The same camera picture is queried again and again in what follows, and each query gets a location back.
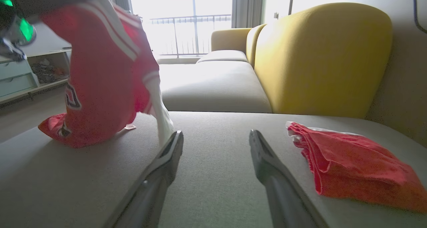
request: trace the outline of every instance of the cable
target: cable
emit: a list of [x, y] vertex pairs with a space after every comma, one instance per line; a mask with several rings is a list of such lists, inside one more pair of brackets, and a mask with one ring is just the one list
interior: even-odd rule
[[415, 21], [415, 25], [417, 26], [417, 28], [418, 28], [420, 31], [422, 31], [422, 32], [424, 32], [424, 33], [426, 33], [426, 34], [427, 34], [427, 30], [426, 30], [426, 29], [424, 29], [424, 28], [420, 25], [420, 23], [418, 22], [417, 0], [414, 0], [414, 21]]

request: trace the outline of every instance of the gray sofa cushion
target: gray sofa cushion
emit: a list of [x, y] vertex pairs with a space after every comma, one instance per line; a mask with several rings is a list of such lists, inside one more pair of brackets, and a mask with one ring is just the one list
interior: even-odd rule
[[[344, 117], [171, 112], [184, 146], [159, 227], [271, 228], [264, 186], [252, 163], [249, 132], [258, 129], [330, 228], [425, 227], [427, 215], [319, 196], [285, 122], [361, 134], [412, 166], [427, 186], [427, 149], [378, 123]], [[0, 144], [1, 227], [100, 228], [159, 151], [156, 120], [138, 114], [132, 131], [72, 149], [37, 128]]]
[[246, 55], [240, 50], [216, 50], [212, 51], [209, 54], [203, 56], [198, 62], [203, 61], [244, 61], [248, 62]]
[[160, 67], [163, 103], [169, 111], [271, 113], [254, 69], [242, 61], [205, 61]]

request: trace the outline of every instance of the white wall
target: white wall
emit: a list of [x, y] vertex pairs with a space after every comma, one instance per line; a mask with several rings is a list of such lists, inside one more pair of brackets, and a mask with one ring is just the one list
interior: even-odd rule
[[[335, 2], [374, 6], [391, 18], [392, 53], [367, 119], [427, 147], [427, 34], [415, 26], [413, 0], [293, 0], [292, 12]], [[427, 28], [427, 0], [418, 0], [418, 19]]]
[[290, 0], [263, 0], [262, 23], [275, 21], [274, 13], [279, 13], [279, 17], [287, 16], [289, 13]]
[[26, 47], [21, 47], [27, 57], [44, 55], [49, 52], [62, 50], [71, 47], [71, 44], [60, 38], [44, 23], [34, 25], [37, 32], [34, 43]]

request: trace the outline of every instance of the yellow sofa backrest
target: yellow sofa backrest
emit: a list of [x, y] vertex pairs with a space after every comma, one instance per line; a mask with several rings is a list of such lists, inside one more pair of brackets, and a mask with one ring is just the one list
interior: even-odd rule
[[266, 24], [255, 26], [252, 28], [246, 39], [246, 58], [252, 67], [255, 67], [255, 51], [257, 47], [258, 36]]
[[234, 28], [213, 31], [210, 37], [211, 51], [233, 49], [246, 51], [246, 40], [251, 28]]
[[391, 45], [384, 12], [325, 4], [267, 24], [258, 36], [255, 73], [274, 113], [364, 118]]

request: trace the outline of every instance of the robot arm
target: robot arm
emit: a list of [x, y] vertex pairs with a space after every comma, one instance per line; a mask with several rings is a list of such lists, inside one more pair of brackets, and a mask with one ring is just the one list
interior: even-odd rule
[[22, 46], [36, 38], [33, 20], [40, 14], [86, 0], [0, 0], [0, 56], [23, 61]]

